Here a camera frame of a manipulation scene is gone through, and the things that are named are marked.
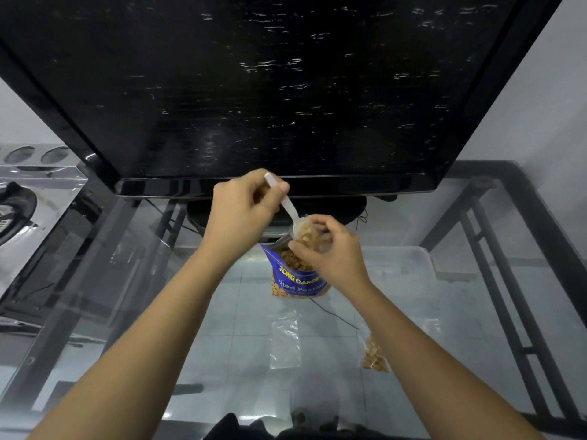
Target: stainless steel stove top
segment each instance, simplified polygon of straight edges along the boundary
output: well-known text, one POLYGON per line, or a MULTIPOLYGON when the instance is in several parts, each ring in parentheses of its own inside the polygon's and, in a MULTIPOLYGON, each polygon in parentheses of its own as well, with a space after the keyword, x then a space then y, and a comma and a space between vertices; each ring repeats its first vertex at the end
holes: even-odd
MULTIPOLYGON (((2 197, 9 185, 14 187, 13 182, 26 189, 24 191, 29 196, 36 198, 32 216, 26 220, 24 226, 22 223, 19 225, 21 228, 15 234, 0 244, 0 297, 39 249, 86 180, 75 167, 0 167, 0 214, 6 218, 4 221, 11 221, 15 214, 13 207, 2 205, 2 197)), ((10 224, 4 222, 4 230, 10 224)))

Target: stove burner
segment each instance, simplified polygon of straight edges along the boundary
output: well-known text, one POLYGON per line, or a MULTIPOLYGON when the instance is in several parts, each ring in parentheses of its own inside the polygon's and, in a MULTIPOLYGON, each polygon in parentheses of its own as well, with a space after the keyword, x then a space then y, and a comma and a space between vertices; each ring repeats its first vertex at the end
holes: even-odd
POLYGON ((31 221, 36 203, 33 191, 16 182, 10 182, 4 190, 0 190, 0 245, 31 221))

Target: person's left hand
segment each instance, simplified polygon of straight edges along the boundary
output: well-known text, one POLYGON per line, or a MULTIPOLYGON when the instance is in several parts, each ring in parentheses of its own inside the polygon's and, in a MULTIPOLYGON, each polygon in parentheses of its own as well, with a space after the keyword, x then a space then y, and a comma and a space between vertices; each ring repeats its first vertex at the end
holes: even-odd
POLYGON ((290 190, 287 182, 273 188, 265 181, 266 169, 214 186, 212 209, 201 246, 230 264, 257 243, 290 190))

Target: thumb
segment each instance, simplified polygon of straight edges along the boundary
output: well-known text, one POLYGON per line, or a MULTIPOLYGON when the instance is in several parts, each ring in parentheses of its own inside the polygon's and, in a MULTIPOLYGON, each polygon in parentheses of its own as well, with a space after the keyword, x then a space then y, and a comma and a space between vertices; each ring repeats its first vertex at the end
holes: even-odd
POLYGON ((314 268, 319 267, 323 255, 321 255, 317 251, 313 251, 312 249, 309 249, 305 245, 300 244, 299 242, 294 240, 289 242, 288 247, 292 252, 294 252, 294 254, 298 258, 301 258, 305 262, 310 263, 314 268))
POLYGON ((263 211, 266 209, 271 213, 271 216, 273 216, 275 214, 275 210, 279 209, 279 204, 289 190, 290 185, 287 182, 280 182, 279 184, 269 189, 263 199, 260 200, 257 207, 263 209, 263 211))

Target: forearm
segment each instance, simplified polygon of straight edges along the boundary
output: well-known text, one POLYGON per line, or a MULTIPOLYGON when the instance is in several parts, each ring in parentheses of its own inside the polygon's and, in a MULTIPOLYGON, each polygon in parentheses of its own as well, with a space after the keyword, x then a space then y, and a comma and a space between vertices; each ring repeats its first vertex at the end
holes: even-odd
POLYGON ((346 295, 381 345, 432 438, 543 438, 375 286, 346 295))
POLYGON ((30 438, 151 438, 229 266, 198 250, 30 438))

